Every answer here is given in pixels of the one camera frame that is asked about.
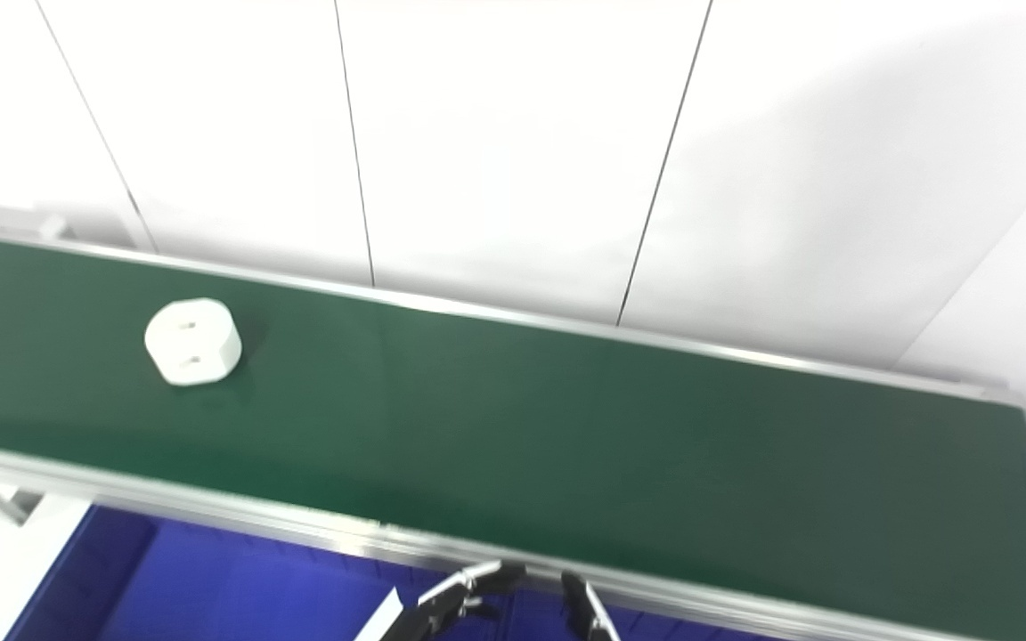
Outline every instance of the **white block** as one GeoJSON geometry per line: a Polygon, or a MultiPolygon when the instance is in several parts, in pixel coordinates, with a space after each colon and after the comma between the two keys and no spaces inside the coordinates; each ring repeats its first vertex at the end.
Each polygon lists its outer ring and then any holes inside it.
{"type": "Polygon", "coordinates": [[[174,386],[219,382],[240,361],[240,334],[220,301],[199,297],[164,306],[145,329],[145,348],[174,386]]]}

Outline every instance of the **wall panel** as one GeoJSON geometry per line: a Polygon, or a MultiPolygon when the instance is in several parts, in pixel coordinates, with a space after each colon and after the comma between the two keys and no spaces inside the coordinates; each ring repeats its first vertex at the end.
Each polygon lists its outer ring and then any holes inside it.
{"type": "Polygon", "coordinates": [[[891,366],[1026,206],[1026,0],[717,0],[624,324],[891,366]]]}
{"type": "Polygon", "coordinates": [[[615,321],[706,0],[343,0],[380,287],[615,321]]]}
{"type": "Polygon", "coordinates": [[[369,281],[331,3],[42,5],[160,251],[369,281]]]}

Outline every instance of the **panel seam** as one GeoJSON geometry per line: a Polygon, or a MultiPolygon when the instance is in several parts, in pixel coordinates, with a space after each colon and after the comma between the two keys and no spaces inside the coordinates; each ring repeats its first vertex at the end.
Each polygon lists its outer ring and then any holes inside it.
{"type": "Polygon", "coordinates": [[[66,72],[70,73],[70,80],[74,83],[74,88],[78,90],[78,97],[81,97],[82,105],[85,106],[85,113],[89,114],[89,119],[93,123],[93,130],[97,131],[97,137],[102,138],[102,146],[105,147],[105,153],[109,155],[110,162],[113,163],[113,170],[118,172],[118,179],[121,179],[121,186],[125,189],[125,197],[129,199],[129,204],[133,207],[133,213],[137,214],[137,221],[142,224],[142,228],[145,231],[145,236],[150,240],[150,247],[153,248],[155,253],[160,253],[158,244],[156,244],[156,239],[153,237],[153,232],[150,230],[150,224],[148,224],[145,218],[145,214],[142,213],[142,207],[137,204],[137,199],[133,198],[133,192],[129,188],[129,182],[125,179],[125,172],[121,171],[121,166],[118,165],[118,158],[113,154],[113,150],[110,148],[110,142],[105,137],[105,133],[102,131],[102,125],[97,122],[96,115],[93,114],[92,107],[89,107],[89,101],[85,98],[85,92],[82,90],[81,82],[78,82],[77,74],[74,74],[73,68],[70,67],[70,58],[66,56],[65,49],[62,48],[62,42],[57,40],[57,34],[53,33],[53,25],[50,24],[50,18],[45,15],[45,9],[42,8],[42,3],[40,0],[34,0],[34,5],[37,7],[37,12],[42,16],[42,22],[45,24],[45,31],[49,32],[51,39],[53,40],[54,47],[57,47],[57,54],[62,56],[62,63],[66,66],[66,72]]]}
{"type": "Polygon", "coordinates": [[[679,96],[679,107],[675,110],[675,120],[672,120],[672,132],[668,135],[667,147],[664,149],[664,159],[660,162],[659,174],[656,175],[656,188],[652,191],[652,202],[647,204],[647,214],[644,215],[644,226],[639,231],[639,243],[636,245],[636,254],[631,259],[631,271],[628,273],[628,284],[624,287],[624,297],[620,301],[620,310],[616,315],[616,326],[620,326],[620,321],[624,319],[624,308],[628,305],[628,295],[631,294],[631,283],[636,279],[636,267],[639,265],[639,253],[643,251],[644,239],[647,237],[647,226],[652,223],[652,211],[656,208],[656,198],[659,196],[660,184],[664,182],[664,169],[667,169],[667,159],[672,155],[672,143],[675,142],[675,131],[679,127],[679,117],[683,115],[683,105],[687,101],[687,90],[692,88],[692,76],[696,73],[696,62],[699,59],[699,49],[704,43],[704,34],[707,32],[707,24],[712,16],[712,6],[715,0],[708,0],[707,12],[704,13],[704,24],[699,29],[699,39],[696,41],[696,51],[692,53],[692,66],[687,68],[687,79],[683,83],[683,93],[679,96]]]}
{"type": "Polygon", "coordinates": [[[339,34],[339,59],[343,65],[343,89],[347,91],[347,115],[351,122],[351,149],[354,150],[354,177],[359,186],[359,207],[362,210],[362,236],[367,243],[367,268],[370,271],[370,286],[374,287],[374,256],[370,252],[370,225],[367,223],[367,201],[362,194],[362,166],[359,163],[359,144],[354,134],[354,105],[351,103],[351,81],[347,74],[347,50],[343,47],[343,25],[339,18],[339,0],[331,0],[334,6],[334,33],[339,34]]]}

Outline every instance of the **blue floor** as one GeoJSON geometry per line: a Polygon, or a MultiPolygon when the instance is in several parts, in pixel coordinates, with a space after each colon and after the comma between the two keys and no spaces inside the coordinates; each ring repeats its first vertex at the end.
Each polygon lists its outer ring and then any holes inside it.
{"type": "MultiPolygon", "coordinates": [[[[9,641],[350,641],[398,588],[413,604],[444,575],[300,545],[93,508],[9,641]]],[[[500,622],[443,641],[573,641],[557,594],[494,597],[500,622]]],[[[610,609],[623,641],[753,641],[752,634],[610,609]]]]}

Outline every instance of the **white plastic part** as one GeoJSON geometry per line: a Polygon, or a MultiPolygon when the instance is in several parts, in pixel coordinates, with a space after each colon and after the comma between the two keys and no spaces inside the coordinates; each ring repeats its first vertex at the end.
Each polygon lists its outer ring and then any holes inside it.
{"type": "Polygon", "coordinates": [[[357,637],[354,637],[354,641],[379,641],[380,638],[386,636],[390,626],[398,620],[402,609],[402,600],[398,598],[398,589],[395,588],[374,609],[373,615],[370,615],[370,618],[362,626],[362,630],[359,631],[357,637]]]}
{"type": "Polygon", "coordinates": [[[145,348],[164,380],[174,386],[219,382],[240,361],[240,334],[220,301],[174,301],[145,329],[145,348]]]}

